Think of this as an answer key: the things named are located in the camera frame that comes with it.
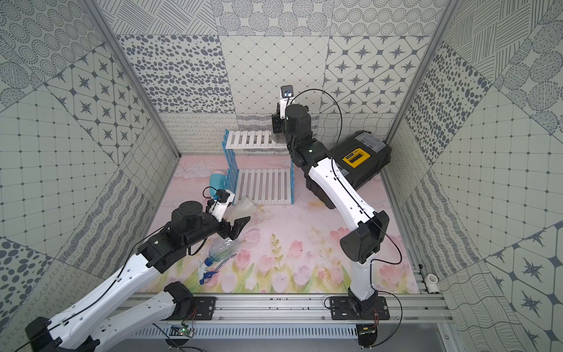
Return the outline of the teal spray bottle pink nozzle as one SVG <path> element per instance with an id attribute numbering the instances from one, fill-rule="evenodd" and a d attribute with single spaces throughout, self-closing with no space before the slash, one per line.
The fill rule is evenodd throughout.
<path id="1" fill-rule="evenodd" d="M 219 189 L 228 189 L 227 173 L 223 170 L 213 171 L 209 179 L 209 195 L 215 197 Z"/>

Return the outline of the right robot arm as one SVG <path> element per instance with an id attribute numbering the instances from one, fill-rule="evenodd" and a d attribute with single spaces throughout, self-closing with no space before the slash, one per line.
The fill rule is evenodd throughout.
<path id="1" fill-rule="evenodd" d="M 389 218 L 362 199 L 324 144 L 313 137 L 308 108 L 283 98 L 272 115 L 272 124 L 277 142 L 284 139 L 293 164 L 310 180 L 309 190 L 332 203 L 350 230 L 340 239 L 340 247 L 353 262 L 348 296 L 351 309 L 360 315 L 373 308 L 378 298 L 371 262 L 381 248 Z"/>

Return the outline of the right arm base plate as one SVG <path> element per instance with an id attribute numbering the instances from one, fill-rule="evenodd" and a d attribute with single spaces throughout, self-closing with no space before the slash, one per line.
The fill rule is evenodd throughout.
<path id="1" fill-rule="evenodd" d="M 386 299 L 372 297 L 366 301 L 357 301 L 348 296 L 329 296 L 326 302 L 333 321 L 388 321 L 390 313 Z"/>

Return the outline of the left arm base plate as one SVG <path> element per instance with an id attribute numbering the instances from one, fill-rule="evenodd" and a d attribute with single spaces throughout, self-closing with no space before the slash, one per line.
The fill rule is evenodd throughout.
<path id="1" fill-rule="evenodd" d="M 216 301 L 215 296 L 195 296 L 182 301 L 174 299 L 174 310 L 166 321 L 211 321 Z"/>

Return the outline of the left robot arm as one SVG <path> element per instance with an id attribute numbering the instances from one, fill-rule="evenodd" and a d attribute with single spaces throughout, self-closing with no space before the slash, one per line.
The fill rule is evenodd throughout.
<path id="1" fill-rule="evenodd" d="M 195 308 L 181 282 L 120 314 L 114 311 L 141 287 L 164 274 L 189 249 L 218 235 L 235 240 L 250 217 L 228 222 L 230 200 L 182 203 L 171 220 L 133 252 L 126 263 L 91 293 L 52 318 L 39 317 L 25 328 L 33 351 L 107 351 L 139 330 L 169 318 L 186 318 Z"/>

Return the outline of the clear spray bottle blue nozzle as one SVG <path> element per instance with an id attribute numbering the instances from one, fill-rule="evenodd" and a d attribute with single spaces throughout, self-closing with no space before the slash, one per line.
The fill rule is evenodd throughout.
<path id="1" fill-rule="evenodd" d="M 239 246 L 239 241 L 231 239 L 214 241 L 208 256 L 198 268 L 199 284 L 210 282 L 231 259 L 236 257 Z"/>

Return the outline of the white spray bottle pink nozzle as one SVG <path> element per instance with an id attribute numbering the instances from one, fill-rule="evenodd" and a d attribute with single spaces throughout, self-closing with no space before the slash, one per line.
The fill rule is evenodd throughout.
<path id="1" fill-rule="evenodd" d="M 245 197 L 230 211 L 227 221 L 233 224 L 236 219 L 252 216 L 256 211 L 256 205 L 249 198 Z"/>

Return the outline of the smoky grey spray bottle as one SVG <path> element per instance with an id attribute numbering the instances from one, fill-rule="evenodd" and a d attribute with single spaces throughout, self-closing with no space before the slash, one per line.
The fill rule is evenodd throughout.
<path id="1" fill-rule="evenodd" d="M 272 140 L 276 143 L 278 147 L 283 147 L 287 149 L 289 136 L 286 132 L 272 133 Z"/>

